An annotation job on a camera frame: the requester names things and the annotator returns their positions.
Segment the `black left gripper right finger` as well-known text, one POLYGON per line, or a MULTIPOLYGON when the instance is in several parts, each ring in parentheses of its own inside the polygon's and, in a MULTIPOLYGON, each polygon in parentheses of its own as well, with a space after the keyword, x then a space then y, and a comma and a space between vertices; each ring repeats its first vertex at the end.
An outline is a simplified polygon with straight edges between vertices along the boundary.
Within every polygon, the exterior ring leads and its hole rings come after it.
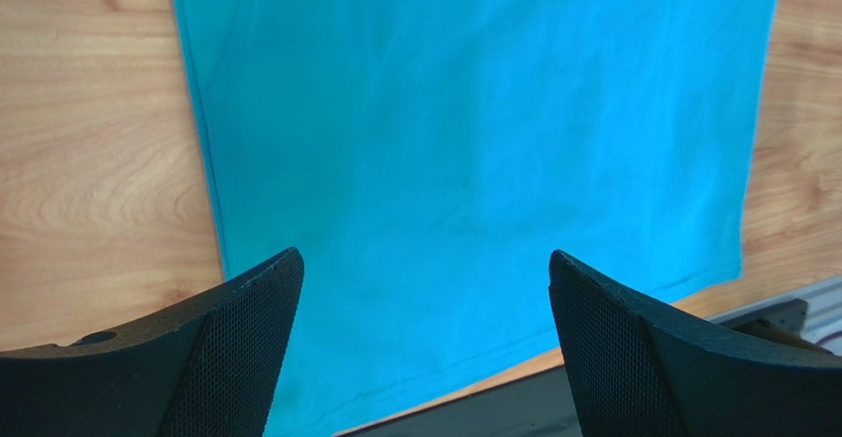
POLYGON ((837 436, 841 360, 711 323, 569 254, 548 294, 586 436, 837 436))

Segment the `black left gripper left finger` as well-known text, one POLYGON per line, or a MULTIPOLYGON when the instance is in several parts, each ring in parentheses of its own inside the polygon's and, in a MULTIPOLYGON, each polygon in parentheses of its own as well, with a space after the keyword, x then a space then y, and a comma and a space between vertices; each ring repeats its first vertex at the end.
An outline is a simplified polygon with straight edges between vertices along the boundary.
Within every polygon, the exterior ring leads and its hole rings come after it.
POLYGON ((5 436, 260 436, 304 262, 287 249, 142 318, 1 356, 5 436))

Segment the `blue t shirt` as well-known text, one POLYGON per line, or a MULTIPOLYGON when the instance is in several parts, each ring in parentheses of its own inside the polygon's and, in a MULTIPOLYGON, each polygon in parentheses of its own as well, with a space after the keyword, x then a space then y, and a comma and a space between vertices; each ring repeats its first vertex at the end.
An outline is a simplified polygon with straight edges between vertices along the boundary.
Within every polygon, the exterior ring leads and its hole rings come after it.
POLYGON ((305 268, 266 432, 329 436, 558 344, 564 250, 739 277, 776 0, 174 0, 223 274, 305 268))

